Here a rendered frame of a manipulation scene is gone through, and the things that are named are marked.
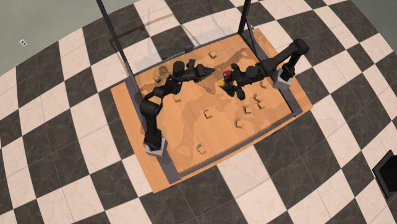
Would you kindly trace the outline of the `dark grey hose nozzle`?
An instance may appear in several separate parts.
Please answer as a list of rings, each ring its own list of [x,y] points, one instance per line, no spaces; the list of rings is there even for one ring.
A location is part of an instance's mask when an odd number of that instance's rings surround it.
[[[230,76],[230,73],[231,73],[231,71],[225,71],[225,72],[223,72],[224,80],[219,80],[219,81],[218,81],[218,86],[221,87],[222,89],[224,89],[224,88],[226,88],[226,87],[231,87],[231,86],[233,86],[233,82],[234,82],[234,81],[230,81],[230,82],[225,81],[225,79],[226,79],[228,76]],[[231,96],[231,97],[233,97],[233,96],[235,95],[235,92],[232,92],[232,91],[225,91],[225,92],[226,92],[229,96]]]

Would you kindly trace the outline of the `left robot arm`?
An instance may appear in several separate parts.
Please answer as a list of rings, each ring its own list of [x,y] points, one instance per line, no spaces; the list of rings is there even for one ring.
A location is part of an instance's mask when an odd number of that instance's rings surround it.
[[[232,71],[231,74],[233,76],[233,80],[235,80],[236,83],[240,85],[243,83],[243,81],[244,82],[246,81],[247,79],[245,78],[245,74],[246,74],[248,77],[251,78],[251,81],[253,83],[261,81],[265,77],[269,77],[273,75],[274,71],[276,71],[277,66],[291,56],[289,61],[282,65],[281,68],[283,72],[280,75],[280,77],[284,81],[288,82],[289,78],[293,78],[295,75],[294,66],[298,62],[299,58],[303,54],[306,54],[308,51],[309,51],[309,47],[303,41],[303,39],[299,39],[299,38],[295,39],[292,43],[289,44],[287,48],[282,50],[273,58],[267,58],[266,60],[255,63],[255,66],[248,66],[244,72],[238,69]]]

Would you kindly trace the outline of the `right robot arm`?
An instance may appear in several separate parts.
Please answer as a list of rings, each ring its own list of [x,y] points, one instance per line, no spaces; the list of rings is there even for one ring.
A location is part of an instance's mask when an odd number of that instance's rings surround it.
[[[189,60],[186,67],[189,70],[195,70],[195,59]],[[177,95],[181,91],[182,83],[186,81],[184,71],[185,64],[182,61],[176,61],[173,64],[173,74],[169,74],[166,79],[165,85],[160,87],[155,87],[152,92],[146,94],[140,103],[140,112],[145,117],[147,124],[147,132],[145,133],[144,144],[148,145],[151,151],[161,150],[162,143],[162,133],[161,130],[157,129],[156,118],[163,107],[163,98],[169,94]],[[170,80],[172,79],[172,80]],[[180,83],[180,84],[179,84]],[[166,94],[165,94],[166,91]],[[160,105],[154,103],[148,99],[153,96],[159,97],[161,99]],[[155,120],[154,120],[155,119]]]

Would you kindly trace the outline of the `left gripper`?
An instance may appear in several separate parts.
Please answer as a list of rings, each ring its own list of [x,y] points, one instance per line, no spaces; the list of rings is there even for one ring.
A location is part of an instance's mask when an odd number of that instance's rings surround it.
[[[233,70],[235,70],[235,69],[240,70],[239,66],[236,63],[231,64],[231,68]],[[240,101],[245,100],[245,92],[243,91],[242,87],[244,87],[245,85],[248,85],[248,84],[252,85],[252,83],[253,83],[251,81],[251,78],[249,78],[246,74],[245,74],[245,78],[247,78],[247,79],[243,84],[240,84],[240,85],[238,84],[237,86],[233,85],[231,87],[226,87],[223,90],[229,90],[229,91],[236,92],[237,97],[238,97],[238,99],[240,99]],[[233,81],[232,74],[230,74],[230,76],[227,77],[225,79],[225,81],[227,81],[227,82]],[[233,88],[235,88],[235,90]],[[241,88],[241,89],[239,89],[239,88]]]

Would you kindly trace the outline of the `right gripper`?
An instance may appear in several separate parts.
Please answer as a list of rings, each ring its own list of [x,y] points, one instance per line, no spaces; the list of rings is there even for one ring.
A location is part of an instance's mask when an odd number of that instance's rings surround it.
[[[186,81],[190,81],[190,80],[196,80],[194,81],[195,83],[205,79],[206,77],[208,77],[209,75],[212,75],[212,72],[215,71],[215,68],[208,68],[203,66],[202,64],[198,64],[195,68],[196,70],[189,70],[186,69],[185,70],[185,78]]]

